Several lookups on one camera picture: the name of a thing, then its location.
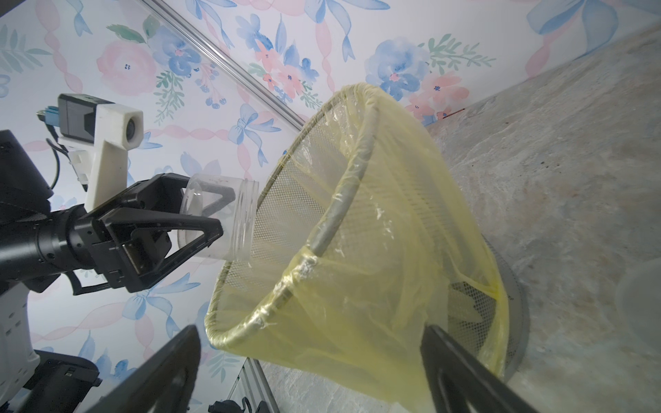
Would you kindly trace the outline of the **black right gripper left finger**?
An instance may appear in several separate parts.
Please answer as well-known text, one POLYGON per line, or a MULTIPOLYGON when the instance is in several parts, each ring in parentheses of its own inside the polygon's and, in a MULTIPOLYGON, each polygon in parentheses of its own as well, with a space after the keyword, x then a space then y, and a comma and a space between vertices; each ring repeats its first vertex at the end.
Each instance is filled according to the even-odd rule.
POLYGON ((186 412, 200 359, 199 333, 189 325, 90 411, 186 412))

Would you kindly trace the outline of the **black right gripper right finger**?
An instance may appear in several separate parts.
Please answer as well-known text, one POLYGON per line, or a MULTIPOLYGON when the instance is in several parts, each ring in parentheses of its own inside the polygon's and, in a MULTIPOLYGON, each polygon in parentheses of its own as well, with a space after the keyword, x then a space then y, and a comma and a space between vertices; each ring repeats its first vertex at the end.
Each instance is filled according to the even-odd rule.
POLYGON ((425 327, 420 350, 436 411, 536 412, 439 326, 425 327))

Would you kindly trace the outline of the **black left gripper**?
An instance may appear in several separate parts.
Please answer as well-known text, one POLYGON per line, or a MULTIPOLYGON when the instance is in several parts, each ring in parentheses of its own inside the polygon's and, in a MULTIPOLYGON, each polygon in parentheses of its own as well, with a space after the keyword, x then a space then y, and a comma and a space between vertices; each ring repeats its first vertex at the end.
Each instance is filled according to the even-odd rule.
POLYGON ((237 190, 218 177, 163 173, 136 182, 76 221, 80 259, 105 282, 84 287, 69 271, 74 294, 110 288, 137 293, 155 287, 223 235, 218 220, 203 217, 233 217, 236 209, 237 190), (170 233, 177 231, 197 237, 175 251, 170 233))

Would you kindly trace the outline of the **small jar with grey lid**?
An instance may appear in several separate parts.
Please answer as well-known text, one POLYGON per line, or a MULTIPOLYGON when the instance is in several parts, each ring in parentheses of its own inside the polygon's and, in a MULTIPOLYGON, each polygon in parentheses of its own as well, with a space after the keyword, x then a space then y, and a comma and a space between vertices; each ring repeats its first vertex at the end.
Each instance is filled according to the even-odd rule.
POLYGON ((248 179, 212 177, 218 177, 221 184, 229 184, 237 190, 237 209, 233 217, 203 217, 218 220, 222 225, 223 235, 196 256, 223 261, 247 260, 251 253, 259 183, 248 179))

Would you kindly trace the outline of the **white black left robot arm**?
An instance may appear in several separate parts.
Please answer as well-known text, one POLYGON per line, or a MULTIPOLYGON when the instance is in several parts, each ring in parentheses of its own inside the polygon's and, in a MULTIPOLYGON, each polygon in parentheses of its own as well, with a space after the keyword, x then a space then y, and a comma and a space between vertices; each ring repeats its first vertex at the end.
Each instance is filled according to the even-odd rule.
POLYGON ((37 351, 28 296, 65 275, 74 295, 156 286, 223 236, 212 218, 182 214, 188 179, 127 185, 100 206, 54 211, 53 192, 12 132, 1 133, 1 409, 22 389, 23 412, 72 412, 101 384, 92 361, 37 351))

